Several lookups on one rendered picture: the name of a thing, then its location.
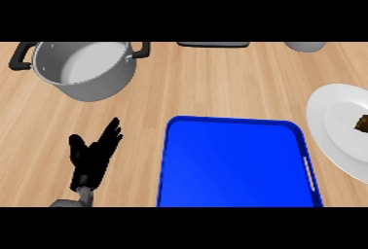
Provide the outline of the brown sweet potato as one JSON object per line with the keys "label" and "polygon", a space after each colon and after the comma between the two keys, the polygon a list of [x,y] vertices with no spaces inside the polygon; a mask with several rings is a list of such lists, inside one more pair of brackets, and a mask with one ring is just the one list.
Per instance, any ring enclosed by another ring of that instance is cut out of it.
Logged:
{"label": "brown sweet potato", "polygon": [[368,115],[364,115],[355,125],[355,129],[368,133]]}

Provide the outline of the dark grey flat object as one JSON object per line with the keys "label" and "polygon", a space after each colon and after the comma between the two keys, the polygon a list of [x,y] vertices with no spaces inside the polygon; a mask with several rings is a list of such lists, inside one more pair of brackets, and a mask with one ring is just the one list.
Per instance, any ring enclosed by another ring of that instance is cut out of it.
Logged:
{"label": "dark grey flat object", "polygon": [[177,42],[177,44],[194,48],[245,48],[250,42]]}

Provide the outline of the white plate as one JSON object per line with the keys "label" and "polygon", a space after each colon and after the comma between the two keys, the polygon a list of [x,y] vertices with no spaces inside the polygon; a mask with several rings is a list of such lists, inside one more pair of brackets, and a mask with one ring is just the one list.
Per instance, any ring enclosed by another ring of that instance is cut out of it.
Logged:
{"label": "white plate", "polygon": [[321,86],[306,104],[315,142],[336,166],[368,184],[368,132],[355,128],[368,115],[368,90],[346,84]]}

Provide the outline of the blue tray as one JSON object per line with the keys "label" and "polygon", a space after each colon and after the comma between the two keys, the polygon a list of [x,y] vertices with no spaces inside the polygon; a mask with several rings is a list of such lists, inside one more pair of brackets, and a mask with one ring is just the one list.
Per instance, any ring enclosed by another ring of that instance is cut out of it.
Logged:
{"label": "blue tray", "polygon": [[290,121],[176,116],[166,129],[160,207],[319,207],[303,133]]}

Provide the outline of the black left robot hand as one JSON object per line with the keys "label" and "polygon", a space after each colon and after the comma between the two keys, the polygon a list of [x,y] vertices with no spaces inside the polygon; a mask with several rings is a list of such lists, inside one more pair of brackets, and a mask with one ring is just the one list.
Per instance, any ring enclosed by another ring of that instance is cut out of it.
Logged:
{"label": "black left robot hand", "polygon": [[84,144],[77,134],[69,136],[69,158],[75,166],[71,182],[71,190],[74,192],[81,187],[89,187],[92,190],[99,187],[109,159],[115,153],[123,137],[118,118],[112,119],[98,141],[90,145]]}

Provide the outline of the pale grey round object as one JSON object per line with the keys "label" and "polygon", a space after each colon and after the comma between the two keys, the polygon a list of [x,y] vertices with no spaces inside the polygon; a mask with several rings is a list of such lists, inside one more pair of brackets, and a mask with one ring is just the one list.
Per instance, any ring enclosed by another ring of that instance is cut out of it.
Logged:
{"label": "pale grey round object", "polygon": [[287,42],[287,46],[303,53],[315,53],[325,47],[325,42]]}

